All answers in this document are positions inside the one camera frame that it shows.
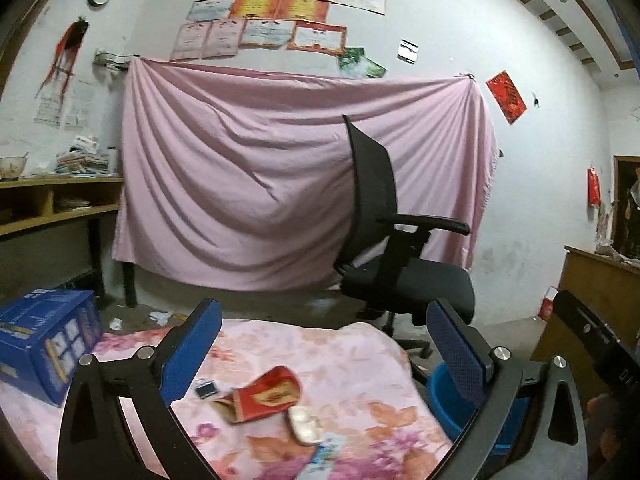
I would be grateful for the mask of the person's right hand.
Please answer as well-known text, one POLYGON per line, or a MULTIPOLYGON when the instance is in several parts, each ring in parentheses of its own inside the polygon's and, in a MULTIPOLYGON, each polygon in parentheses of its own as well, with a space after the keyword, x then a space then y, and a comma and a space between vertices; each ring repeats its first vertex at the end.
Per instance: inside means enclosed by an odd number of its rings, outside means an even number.
POLYGON ((619 410, 620 404, 607 393, 599 394, 586 404, 589 479, 599 479, 620 449, 614 428, 619 410))

